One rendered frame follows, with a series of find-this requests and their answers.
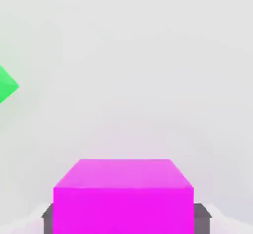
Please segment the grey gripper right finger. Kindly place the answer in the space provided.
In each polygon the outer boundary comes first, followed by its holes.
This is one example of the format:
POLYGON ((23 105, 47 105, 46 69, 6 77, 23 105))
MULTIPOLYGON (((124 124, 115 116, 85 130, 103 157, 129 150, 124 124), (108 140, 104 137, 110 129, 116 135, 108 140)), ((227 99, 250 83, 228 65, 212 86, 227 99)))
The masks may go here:
POLYGON ((194 203, 194 234, 235 234, 235 226, 217 209, 194 203))

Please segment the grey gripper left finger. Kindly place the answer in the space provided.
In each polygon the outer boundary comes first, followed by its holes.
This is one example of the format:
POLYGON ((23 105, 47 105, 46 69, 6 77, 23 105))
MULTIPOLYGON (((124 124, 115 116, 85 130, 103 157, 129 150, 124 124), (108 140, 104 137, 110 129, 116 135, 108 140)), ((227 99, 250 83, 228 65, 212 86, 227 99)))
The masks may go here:
POLYGON ((35 209, 23 220, 17 234, 53 234, 53 203, 35 209))

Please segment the small magenta cube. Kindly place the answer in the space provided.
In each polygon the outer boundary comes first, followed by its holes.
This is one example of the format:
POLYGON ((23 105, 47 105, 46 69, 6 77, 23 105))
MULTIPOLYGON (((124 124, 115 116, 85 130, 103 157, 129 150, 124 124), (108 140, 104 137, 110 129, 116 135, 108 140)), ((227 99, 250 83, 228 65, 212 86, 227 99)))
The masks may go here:
POLYGON ((53 234, 194 234, 193 204, 169 159, 81 159, 54 186, 53 234))

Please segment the small green cube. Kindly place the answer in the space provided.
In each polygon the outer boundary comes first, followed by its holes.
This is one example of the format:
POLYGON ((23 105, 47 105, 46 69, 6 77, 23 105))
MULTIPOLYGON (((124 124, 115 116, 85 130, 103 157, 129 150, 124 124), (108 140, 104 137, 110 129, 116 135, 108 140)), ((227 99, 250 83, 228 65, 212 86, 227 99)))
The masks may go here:
POLYGON ((0 65, 0 103, 19 88, 18 83, 12 76, 0 65))

